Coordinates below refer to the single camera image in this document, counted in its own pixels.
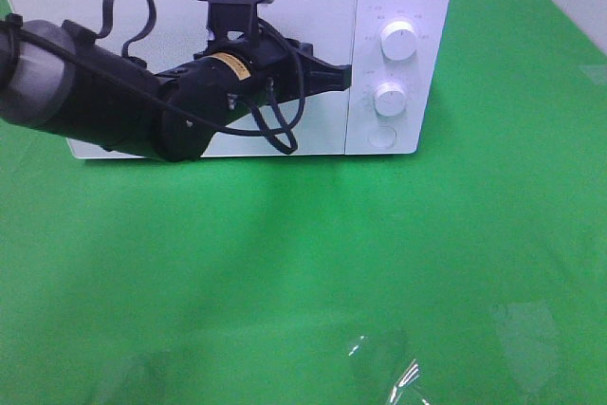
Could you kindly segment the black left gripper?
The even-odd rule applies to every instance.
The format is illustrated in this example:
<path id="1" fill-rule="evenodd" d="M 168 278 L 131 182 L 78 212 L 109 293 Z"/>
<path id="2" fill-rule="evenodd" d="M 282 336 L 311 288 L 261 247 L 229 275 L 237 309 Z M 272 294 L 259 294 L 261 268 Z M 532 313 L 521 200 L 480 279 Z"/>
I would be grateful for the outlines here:
<path id="1" fill-rule="evenodd" d="M 242 34 L 210 40 L 192 65 L 193 111 L 248 111 L 352 85 L 350 64 L 329 64 L 312 44 L 282 35 L 262 34 L 256 45 Z"/>

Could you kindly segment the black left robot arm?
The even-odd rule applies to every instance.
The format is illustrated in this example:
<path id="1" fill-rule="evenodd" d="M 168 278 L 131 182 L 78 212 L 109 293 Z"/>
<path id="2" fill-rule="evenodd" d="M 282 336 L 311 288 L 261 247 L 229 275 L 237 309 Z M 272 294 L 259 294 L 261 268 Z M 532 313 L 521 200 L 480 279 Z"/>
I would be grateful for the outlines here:
<path id="1" fill-rule="evenodd" d="M 9 15 L 1 24 L 1 118 L 21 127 L 161 161 L 196 160 L 213 137 L 263 138 L 297 150 L 282 105 L 350 87 L 350 65 L 329 64 L 309 43 L 260 21 L 259 36 L 213 42 L 154 73 L 98 45 L 77 23 Z"/>

